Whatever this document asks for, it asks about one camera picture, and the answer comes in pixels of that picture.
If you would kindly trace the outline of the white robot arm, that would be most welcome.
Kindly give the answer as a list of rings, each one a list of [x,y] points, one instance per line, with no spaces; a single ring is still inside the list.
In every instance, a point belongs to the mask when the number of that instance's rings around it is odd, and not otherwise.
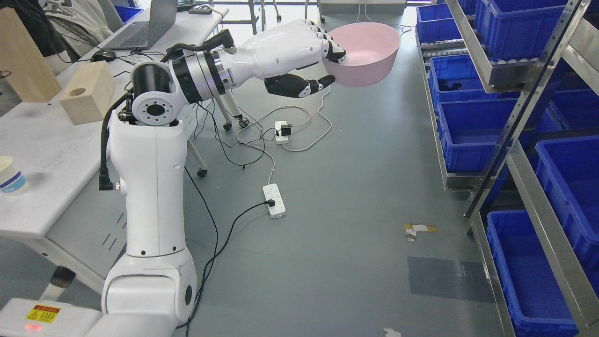
[[[126,252],[103,285],[103,315],[88,337],[170,337],[190,321],[199,286],[186,245],[183,179],[189,135],[178,119],[189,104],[225,93],[218,47],[235,51],[228,30],[167,63],[137,64],[124,111],[101,132],[99,188],[125,195]]]

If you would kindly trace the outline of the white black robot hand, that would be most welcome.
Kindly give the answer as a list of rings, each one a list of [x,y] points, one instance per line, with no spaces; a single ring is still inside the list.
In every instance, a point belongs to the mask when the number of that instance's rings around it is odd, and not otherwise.
[[[329,60],[344,63],[346,51],[327,32],[312,21],[298,19],[276,26],[249,38],[235,52],[223,48],[216,53],[223,68],[229,71],[232,86],[240,86],[250,78],[264,81],[272,95],[304,98],[335,82],[333,75],[306,80],[291,74]]]

